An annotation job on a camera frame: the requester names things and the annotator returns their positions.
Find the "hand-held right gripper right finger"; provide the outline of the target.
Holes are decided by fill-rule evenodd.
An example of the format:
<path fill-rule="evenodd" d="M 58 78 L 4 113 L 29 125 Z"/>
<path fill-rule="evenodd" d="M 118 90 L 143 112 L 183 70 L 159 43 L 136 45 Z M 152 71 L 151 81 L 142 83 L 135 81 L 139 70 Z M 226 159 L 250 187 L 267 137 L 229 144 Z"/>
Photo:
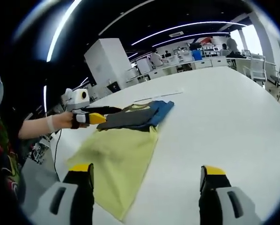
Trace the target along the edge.
<path fill-rule="evenodd" d="M 226 173 L 203 165 L 200 178 L 199 215 L 201 225 L 260 225 L 254 202 L 230 184 Z"/>

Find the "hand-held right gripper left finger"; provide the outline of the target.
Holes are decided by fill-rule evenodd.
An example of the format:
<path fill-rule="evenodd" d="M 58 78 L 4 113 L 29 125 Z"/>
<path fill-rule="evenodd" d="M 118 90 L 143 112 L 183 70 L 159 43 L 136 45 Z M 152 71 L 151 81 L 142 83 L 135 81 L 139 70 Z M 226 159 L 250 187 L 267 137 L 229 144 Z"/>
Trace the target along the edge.
<path fill-rule="evenodd" d="M 34 225 L 91 225 L 94 206 L 94 165 L 70 170 L 39 199 L 30 221 Z"/>

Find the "person's left hand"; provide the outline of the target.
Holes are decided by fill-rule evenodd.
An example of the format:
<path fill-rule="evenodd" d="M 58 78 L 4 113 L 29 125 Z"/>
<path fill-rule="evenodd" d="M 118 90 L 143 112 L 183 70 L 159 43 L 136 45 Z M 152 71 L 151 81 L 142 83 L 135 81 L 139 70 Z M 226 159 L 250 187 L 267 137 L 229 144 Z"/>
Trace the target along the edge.
<path fill-rule="evenodd" d="M 78 129 L 80 124 L 74 120 L 72 112 L 63 112 L 52 116 L 52 125 L 55 130 L 59 129 Z"/>

